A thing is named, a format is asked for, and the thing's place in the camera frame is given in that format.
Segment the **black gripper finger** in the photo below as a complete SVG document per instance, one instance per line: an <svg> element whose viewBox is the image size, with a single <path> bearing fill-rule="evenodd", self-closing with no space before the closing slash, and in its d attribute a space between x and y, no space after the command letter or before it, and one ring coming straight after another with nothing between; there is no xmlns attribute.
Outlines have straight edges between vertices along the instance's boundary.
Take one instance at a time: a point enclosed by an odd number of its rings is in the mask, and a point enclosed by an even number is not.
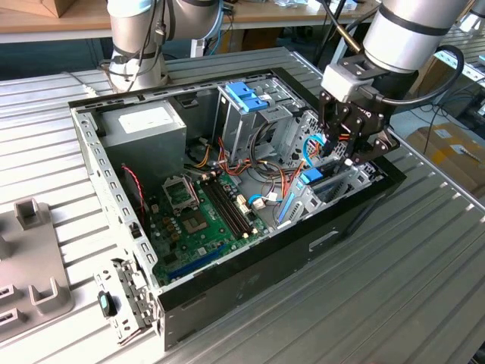
<svg viewBox="0 0 485 364"><path fill-rule="evenodd" d="M326 90L319 96L318 122L325 143L323 155L330 155L340 142L355 138L355 122L351 119L352 105L336 100Z"/></svg>
<svg viewBox="0 0 485 364"><path fill-rule="evenodd" d="M344 158L354 165L362 165L400 147L388 127L370 136L358 136L347 142Z"/></svg>

